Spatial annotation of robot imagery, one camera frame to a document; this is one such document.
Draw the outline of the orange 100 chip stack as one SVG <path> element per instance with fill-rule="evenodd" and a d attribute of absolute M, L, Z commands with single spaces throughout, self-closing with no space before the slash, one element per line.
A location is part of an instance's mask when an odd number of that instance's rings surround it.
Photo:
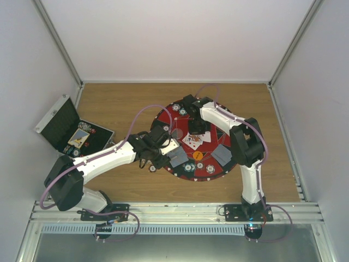
<path fill-rule="evenodd" d="M 157 171 L 156 167 L 153 165 L 150 165 L 148 170 L 149 170 L 149 172 L 156 172 Z"/>

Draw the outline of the queen of spades card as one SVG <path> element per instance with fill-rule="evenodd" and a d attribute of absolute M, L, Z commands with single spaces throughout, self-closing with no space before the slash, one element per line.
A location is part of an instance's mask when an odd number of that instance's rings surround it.
<path fill-rule="evenodd" d="M 189 141 L 191 141 L 192 143 L 195 144 L 203 144 L 203 135 L 193 135 L 193 134 L 189 134 Z"/>

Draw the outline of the eight of diamonds card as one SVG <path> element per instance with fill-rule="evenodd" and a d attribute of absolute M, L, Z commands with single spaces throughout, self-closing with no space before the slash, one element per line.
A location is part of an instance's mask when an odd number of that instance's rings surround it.
<path fill-rule="evenodd" d="M 189 133 L 187 133 L 187 135 L 183 138 L 182 142 L 193 150 L 196 150 L 200 146 L 200 144 L 195 144 L 189 141 Z"/>

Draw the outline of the green 50 chip top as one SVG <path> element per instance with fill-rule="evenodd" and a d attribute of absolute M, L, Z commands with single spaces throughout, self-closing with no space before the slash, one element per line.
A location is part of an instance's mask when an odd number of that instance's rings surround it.
<path fill-rule="evenodd" d="M 180 114 L 181 116 L 184 116 L 184 115 L 187 114 L 187 111 L 186 111 L 184 108 L 181 108 L 181 109 L 179 110 L 179 114 Z"/>

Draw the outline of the green 50 chip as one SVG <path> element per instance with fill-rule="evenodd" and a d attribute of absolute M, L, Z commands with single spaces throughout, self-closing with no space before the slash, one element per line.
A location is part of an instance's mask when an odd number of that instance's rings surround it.
<path fill-rule="evenodd" d="M 194 172 L 196 170 L 196 166 L 193 163 L 186 163 L 184 164 L 184 170 L 185 172 Z"/>
<path fill-rule="evenodd" d="M 186 111 L 184 108 L 181 108 L 181 109 L 179 110 L 179 114 L 180 114 L 181 116 L 184 116 L 184 115 L 187 114 L 187 111 Z"/>

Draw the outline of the dealt card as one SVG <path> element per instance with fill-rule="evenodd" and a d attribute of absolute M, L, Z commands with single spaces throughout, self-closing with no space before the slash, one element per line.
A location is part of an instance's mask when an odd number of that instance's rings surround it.
<path fill-rule="evenodd" d="M 182 147 L 179 147 L 169 152 L 167 156 L 170 158 L 170 164 L 173 168 L 182 165 L 183 163 L 189 160 L 186 152 L 183 150 Z"/>
<path fill-rule="evenodd" d="M 232 153 L 224 145 L 219 144 L 211 153 L 211 156 L 221 165 L 225 166 L 232 159 Z"/>

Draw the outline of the orange big blind button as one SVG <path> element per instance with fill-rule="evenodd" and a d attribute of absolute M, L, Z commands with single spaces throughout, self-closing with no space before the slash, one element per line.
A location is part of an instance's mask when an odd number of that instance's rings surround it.
<path fill-rule="evenodd" d="M 201 151 L 195 151 L 193 154 L 192 154 L 192 157 L 195 161 L 201 161 L 202 158 L 203 158 L 203 153 Z"/>

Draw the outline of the green 50 chip bottom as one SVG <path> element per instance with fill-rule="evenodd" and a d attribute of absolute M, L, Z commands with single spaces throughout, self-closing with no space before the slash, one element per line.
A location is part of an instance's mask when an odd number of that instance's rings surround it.
<path fill-rule="evenodd" d="M 186 163 L 184 164 L 184 170 L 185 172 L 194 172 L 196 170 L 196 166 L 193 163 Z"/>

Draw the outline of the blue 10 chip bottom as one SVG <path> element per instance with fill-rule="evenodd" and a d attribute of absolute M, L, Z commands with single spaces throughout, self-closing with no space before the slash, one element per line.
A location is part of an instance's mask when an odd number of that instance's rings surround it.
<path fill-rule="evenodd" d="M 206 172 L 208 172 L 209 174 L 213 174 L 215 172 L 215 167 L 213 165 L 207 165 Z"/>

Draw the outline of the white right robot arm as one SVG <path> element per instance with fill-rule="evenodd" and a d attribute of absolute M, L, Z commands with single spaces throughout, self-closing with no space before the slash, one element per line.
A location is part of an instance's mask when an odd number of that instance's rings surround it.
<path fill-rule="evenodd" d="M 247 221 L 254 221 L 266 209 L 261 165 L 268 157 L 257 120 L 235 116 L 208 97 L 197 99 L 188 95 L 183 98 L 183 107 L 191 118 L 188 124 L 190 134 L 203 135 L 213 124 L 229 136 L 232 157 L 242 174 L 242 216 Z"/>

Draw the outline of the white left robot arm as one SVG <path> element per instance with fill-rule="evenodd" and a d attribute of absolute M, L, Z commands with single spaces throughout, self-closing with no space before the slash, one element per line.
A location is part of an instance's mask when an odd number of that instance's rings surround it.
<path fill-rule="evenodd" d="M 40 207 L 43 210 L 57 207 L 60 211 L 78 207 L 105 221 L 112 216 L 112 201 L 103 191 L 85 185 L 111 169 L 138 160 L 149 160 L 161 169 L 170 162 L 169 153 L 178 147 L 179 143 L 168 132 L 159 130 L 128 134 L 114 146 L 88 156 L 60 156 L 44 181 Z"/>

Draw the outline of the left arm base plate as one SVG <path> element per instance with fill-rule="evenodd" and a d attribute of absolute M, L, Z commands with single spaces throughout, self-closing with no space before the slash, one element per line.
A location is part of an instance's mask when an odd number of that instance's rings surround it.
<path fill-rule="evenodd" d="M 106 206 L 98 215 L 95 215 L 85 209 L 78 210 L 76 213 L 80 215 L 82 221 L 104 221 L 108 223 L 124 222 L 128 220 L 129 204 L 111 204 Z"/>

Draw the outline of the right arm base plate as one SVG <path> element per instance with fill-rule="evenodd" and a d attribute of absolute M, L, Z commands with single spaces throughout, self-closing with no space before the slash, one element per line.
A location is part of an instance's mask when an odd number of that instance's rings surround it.
<path fill-rule="evenodd" d="M 271 208 L 260 205 L 224 204 L 218 208 L 218 215 L 226 222 L 272 222 L 274 220 Z"/>

